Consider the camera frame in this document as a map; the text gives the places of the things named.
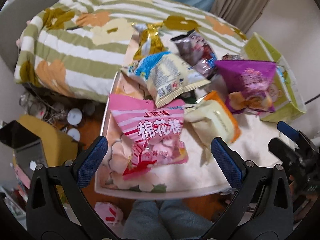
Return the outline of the purple snack bag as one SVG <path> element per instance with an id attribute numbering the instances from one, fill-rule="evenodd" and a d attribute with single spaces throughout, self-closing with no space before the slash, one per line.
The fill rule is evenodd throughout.
<path id="1" fill-rule="evenodd" d="M 256 112 L 275 111 L 268 92 L 277 65 L 271 61 L 220 60 L 215 63 L 217 73 L 226 84 L 226 106 L 232 113 L 246 109 Z"/>

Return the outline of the cream orange snack bag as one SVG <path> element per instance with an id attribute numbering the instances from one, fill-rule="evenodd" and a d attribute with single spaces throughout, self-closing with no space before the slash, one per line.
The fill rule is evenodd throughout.
<path id="1" fill-rule="evenodd" d="M 191 124 L 204 149 L 204 163 L 212 161 L 210 145 L 215 137 L 234 143 L 241 135 L 237 120 L 216 91 L 211 91 L 184 110 L 184 120 Z"/>

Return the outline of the pink marshmallow bag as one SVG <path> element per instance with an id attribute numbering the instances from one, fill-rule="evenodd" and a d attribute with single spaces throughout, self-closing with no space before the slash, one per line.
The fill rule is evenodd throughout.
<path id="1" fill-rule="evenodd" d="M 156 108 L 152 100 L 111 94 L 108 107 L 123 135 L 131 141 L 131 158 L 122 172 L 124 180 L 142 176 L 153 167 L 188 161 L 185 144 L 180 140 L 185 109 L 182 99 Z"/>

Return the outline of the grey cartoon snack bag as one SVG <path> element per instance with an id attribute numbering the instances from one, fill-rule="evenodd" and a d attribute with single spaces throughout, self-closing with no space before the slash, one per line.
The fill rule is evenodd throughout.
<path id="1" fill-rule="evenodd" d="M 209 43 L 195 29 L 170 39 L 178 48 L 180 57 L 206 79 L 215 73 L 217 56 Z"/>

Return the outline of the cream blue snack bag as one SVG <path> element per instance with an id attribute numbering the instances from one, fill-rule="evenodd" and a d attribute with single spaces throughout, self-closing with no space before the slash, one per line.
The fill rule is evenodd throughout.
<path id="1" fill-rule="evenodd" d="M 169 51 L 135 60 L 123 66 L 121 71 L 148 90 L 157 108 L 183 93 L 209 84 L 209 80 L 190 64 Z"/>

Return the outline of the gold foil snack bag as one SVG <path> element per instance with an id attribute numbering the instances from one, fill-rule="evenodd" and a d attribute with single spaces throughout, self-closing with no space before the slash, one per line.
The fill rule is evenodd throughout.
<path id="1" fill-rule="evenodd" d="M 139 47 L 133 56 L 134 60 L 166 51 L 159 35 L 163 22 L 133 23 L 132 27 L 139 33 Z"/>

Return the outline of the red black striped snack bag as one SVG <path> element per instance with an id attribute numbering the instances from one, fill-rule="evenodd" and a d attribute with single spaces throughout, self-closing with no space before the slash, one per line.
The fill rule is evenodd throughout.
<path id="1" fill-rule="evenodd" d="M 243 60 L 244 58 L 239 54 L 225 54 L 222 60 Z"/>

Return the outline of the white floral tray table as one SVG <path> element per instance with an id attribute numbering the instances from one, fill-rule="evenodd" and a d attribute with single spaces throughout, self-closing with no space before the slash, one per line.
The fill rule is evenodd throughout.
<path id="1" fill-rule="evenodd" d="M 250 114 L 238 114 L 235 118 L 241 135 L 230 145 L 231 149 L 258 166 L 274 167 L 279 163 L 279 159 L 268 151 L 269 141 L 278 137 L 288 145 L 291 142 L 277 130 L 276 124 L 260 121 Z M 155 167 L 147 174 L 130 180 L 124 180 L 122 176 L 129 163 L 130 141 L 108 108 L 105 109 L 100 134 L 107 138 L 108 152 L 95 173 L 96 193 L 126 199 L 163 200 L 200 197 L 231 189 L 217 162 L 205 162 L 199 137 L 189 124 L 184 124 L 181 133 L 189 157 L 185 164 Z"/>

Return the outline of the green cardboard box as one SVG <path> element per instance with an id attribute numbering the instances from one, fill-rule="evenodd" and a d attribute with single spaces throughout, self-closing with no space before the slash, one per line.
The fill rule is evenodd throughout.
<path id="1" fill-rule="evenodd" d="M 306 113 L 306 105 L 298 90 L 296 77 L 285 57 L 274 46 L 254 32 L 241 53 L 246 59 L 273 61 L 277 65 L 276 74 L 268 89 L 275 111 L 261 113 L 260 120 L 291 122 Z"/>

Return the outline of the yellow box on floor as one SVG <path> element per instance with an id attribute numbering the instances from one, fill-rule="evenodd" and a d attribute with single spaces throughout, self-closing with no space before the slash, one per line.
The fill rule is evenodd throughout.
<path id="1" fill-rule="evenodd" d="M 56 167 L 67 160 L 75 160 L 78 143 L 55 129 L 52 125 L 31 115 L 23 115 L 18 123 L 24 127 L 20 139 L 27 139 L 15 150 L 15 172 L 23 185 L 29 189 L 37 164 Z"/>

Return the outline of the white round lid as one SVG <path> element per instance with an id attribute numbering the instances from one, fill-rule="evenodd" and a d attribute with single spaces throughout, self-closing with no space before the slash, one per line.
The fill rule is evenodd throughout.
<path id="1" fill-rule="evenodd" d="M 78 108 L 71 109 L 67 114 L 67 121 L 70 125 L 76 126 L 82 120 L 82 112 Z"/>
<path id="2" fill-rule="evenodd" d="M 72 137 L 75 141 L 80 141 L 81 135 L 80 132 L 76 128 L 71 128 L 67 131 L 67 135 Z"/>

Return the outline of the right beige curtain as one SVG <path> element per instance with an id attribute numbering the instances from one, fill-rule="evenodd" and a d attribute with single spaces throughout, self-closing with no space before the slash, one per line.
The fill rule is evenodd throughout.
<path id="1" fill-rule="evenodd" d="M 247 32 L 262 15 L 269 0 L 215 0 L 210 12 Z"/>

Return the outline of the green floral striped blanket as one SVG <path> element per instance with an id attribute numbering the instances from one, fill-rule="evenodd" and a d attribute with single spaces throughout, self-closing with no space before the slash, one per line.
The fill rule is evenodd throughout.
<path id="1" fill-rule="evenodd" d="M 32 16 L 20 38 L 14 79 L 70 98 L 106 102 L 135 23 L 161 23 L 163 44 L 196 29 L 217 57 L 246 37 L 210 12 L 171 0 L 58 0 Z"/>

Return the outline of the grey headboard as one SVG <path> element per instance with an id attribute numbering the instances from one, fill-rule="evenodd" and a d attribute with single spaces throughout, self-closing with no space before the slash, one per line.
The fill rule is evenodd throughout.
<path id="1" fill-rule="evenodd" d="M 58 0 L 1 0 L 1 58 L 13 73 L 17 63 L 16 40 L 27 20 Z"/>

